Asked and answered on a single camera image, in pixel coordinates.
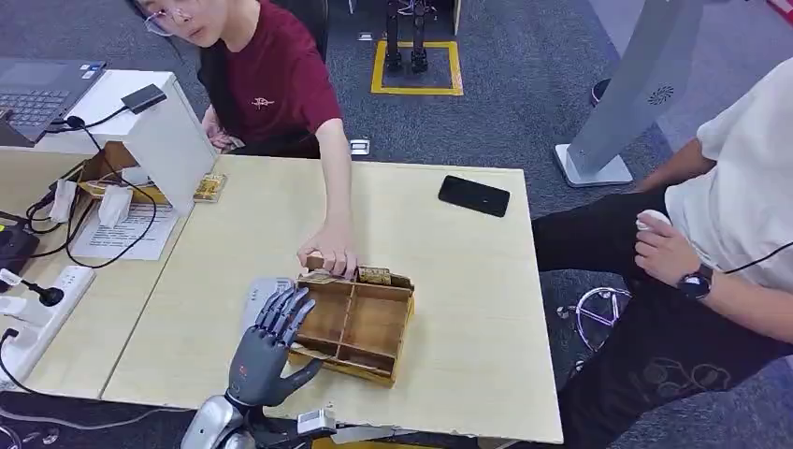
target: laptop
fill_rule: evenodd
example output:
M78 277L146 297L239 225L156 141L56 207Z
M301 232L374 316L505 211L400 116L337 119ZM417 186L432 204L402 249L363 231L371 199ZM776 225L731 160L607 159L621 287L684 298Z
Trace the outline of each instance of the laptop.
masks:
M104 61L0 58L0 146L32 148L105 71Z

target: mouse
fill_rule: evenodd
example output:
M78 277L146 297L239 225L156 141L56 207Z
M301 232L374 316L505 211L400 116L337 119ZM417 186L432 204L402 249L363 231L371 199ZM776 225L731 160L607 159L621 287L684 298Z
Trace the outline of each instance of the mouse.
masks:
M663 213L661 213L661 212L659 212L657 210L648 209L648 210L645 210L642 213L640 213L640 215L642 215L643 213L646 213L647 215L650 215L651 217L653 217L653 218L655 218L657 220L665 222L667 225L671 225L670 219L666 215L664 215ZM643 223L639 218L636 219L636 227L640 231L649 231L650 230L650 226L648 226L647 224Z

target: robotic thumb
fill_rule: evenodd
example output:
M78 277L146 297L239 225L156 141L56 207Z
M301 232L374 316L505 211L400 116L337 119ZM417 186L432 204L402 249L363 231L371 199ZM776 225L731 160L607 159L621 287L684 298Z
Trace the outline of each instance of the robotic thumb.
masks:
M292 393L297 391L301 386L307 384L317 373L320 371L322 367L323 361L314 358L309 362L308 365L301 368L298 372L293 373L291 376L287 377L286 379L280 379L278 381L278 386L276 387L276 391L273 392L273 404L266 404L270 407L275 405L280 405L286 398L289 397Z

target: laptop keyboard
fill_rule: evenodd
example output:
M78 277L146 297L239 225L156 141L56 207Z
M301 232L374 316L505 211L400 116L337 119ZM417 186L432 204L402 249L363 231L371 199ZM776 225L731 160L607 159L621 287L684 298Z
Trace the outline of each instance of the laptop keyboard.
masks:
M4 91L0 88L0 109L11 109L8 123L23 126L49 126L58 117L69 91Z

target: black pants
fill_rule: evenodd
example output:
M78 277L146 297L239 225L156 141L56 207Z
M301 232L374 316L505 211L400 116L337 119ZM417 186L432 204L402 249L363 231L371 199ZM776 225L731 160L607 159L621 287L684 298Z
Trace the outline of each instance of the black pants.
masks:
M636 215L648 209L667 213L663 190L606 196L532 222L540 271L616 273L633 295L603 347L559 392L568 448L605 448L643 413L729 390L793 354L790 344L738 326L636 267Z

